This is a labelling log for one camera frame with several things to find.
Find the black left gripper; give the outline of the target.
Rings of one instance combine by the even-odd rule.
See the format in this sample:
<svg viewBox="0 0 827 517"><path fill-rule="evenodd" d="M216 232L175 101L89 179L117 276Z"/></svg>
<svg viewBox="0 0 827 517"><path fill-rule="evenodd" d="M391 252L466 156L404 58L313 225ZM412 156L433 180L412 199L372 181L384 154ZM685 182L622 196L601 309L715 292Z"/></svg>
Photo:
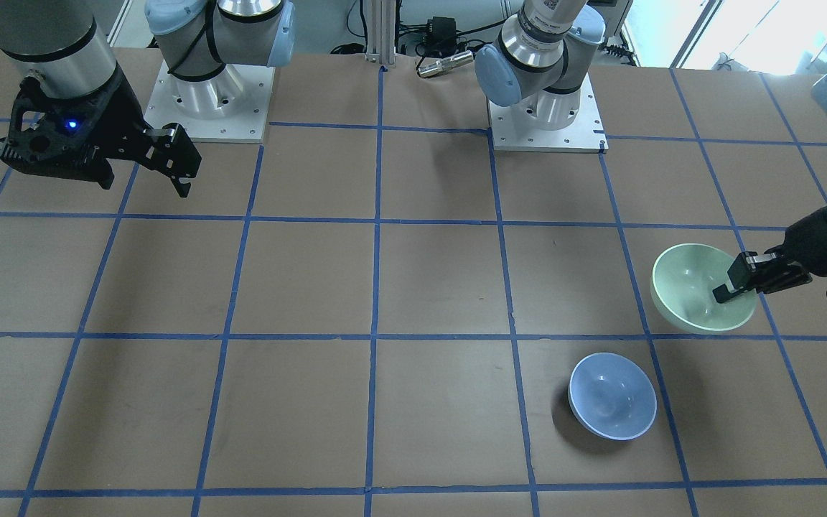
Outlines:
<svg viewBox="0 0 827 517"><path fill-rule="evenodd" d="M772 294L827 277L827 206L785 229L784 241L774 252L739 253L726 275L728 281L712 291L719 304L745 292Z"/></svg>

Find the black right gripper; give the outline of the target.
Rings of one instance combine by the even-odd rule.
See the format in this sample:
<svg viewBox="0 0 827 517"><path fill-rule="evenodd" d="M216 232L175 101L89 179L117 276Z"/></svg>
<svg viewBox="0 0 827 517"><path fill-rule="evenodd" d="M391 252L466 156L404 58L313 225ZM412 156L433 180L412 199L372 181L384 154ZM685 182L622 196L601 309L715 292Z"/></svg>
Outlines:
<svg viewBox="0 0 827 517"><path fill-rule="evenodd" d="M49 97L27 73L11 111L0 160L23 174L64 180L112 180L109 160L132 161L163 174L188 197L202 157L181 124L152 128L120 65L94 92Z"/></svg>

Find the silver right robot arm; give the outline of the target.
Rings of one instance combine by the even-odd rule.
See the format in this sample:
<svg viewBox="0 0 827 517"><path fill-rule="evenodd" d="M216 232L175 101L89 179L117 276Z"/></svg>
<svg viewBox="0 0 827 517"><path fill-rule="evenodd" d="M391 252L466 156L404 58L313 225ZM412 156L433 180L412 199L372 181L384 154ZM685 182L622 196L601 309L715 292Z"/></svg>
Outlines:
<svg viewBox="0 0 827 517"><path fill-rule="evenodd" d="M0 52L21 75L0 160L21 174L92 182L108 190L113 160L163 174L190 193L202 157L198 127L243 116L259 141L268 95L247 69L290 63L292 1L0 1ZM161 50L163 68L145 108L116 46L129 29Z"/></svg>

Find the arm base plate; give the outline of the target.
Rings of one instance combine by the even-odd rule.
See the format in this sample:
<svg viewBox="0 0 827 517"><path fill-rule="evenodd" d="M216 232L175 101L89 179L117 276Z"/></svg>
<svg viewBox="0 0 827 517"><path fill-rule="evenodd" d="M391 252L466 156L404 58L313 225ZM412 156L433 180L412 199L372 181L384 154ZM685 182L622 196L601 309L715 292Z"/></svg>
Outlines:
<svg viewBox="0 0 827 517"><path fill-rule="evenodd" d="M226 65L215 78L187 82L162 63L144 118L152 127L171 122L194 143L262 144L278 68Z"/></svg>
<svg viewBox="0 0 827 517"><path fill-rule="evenodd" d="M542 90L511 107L487 102L493 148L505 152L603 154L606 131L589 75L579 90Z"/></svg>

